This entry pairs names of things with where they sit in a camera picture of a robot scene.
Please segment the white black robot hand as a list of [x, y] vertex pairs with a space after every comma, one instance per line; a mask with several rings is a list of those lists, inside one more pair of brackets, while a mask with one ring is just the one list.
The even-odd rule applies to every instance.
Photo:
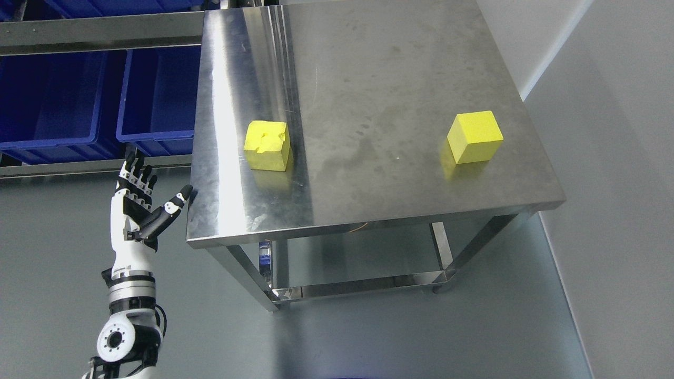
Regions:
[[157, 180], [143, 153], [133, 151], [126, 156], [110, 205], [113, 279], [153, 275], [150, 260], [158, 250], [158, 236], [179, 217], [192, 197], [193, 187], [186, 185], [168, 201], [153, 206]]

